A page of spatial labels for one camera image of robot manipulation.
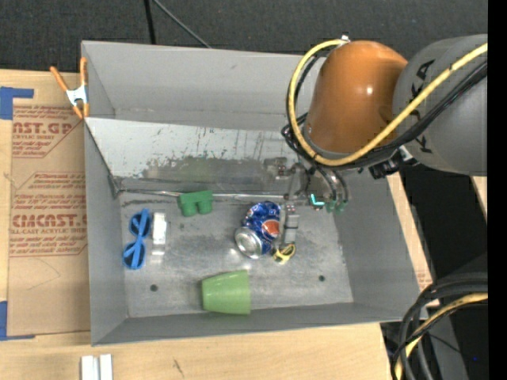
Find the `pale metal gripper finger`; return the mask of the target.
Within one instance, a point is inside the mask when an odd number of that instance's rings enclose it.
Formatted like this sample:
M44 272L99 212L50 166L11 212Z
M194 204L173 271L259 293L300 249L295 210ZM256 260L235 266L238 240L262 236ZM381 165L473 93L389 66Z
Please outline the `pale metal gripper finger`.
M298 214L293 204L286 203L281 210L282 248L294 245L298 230Z

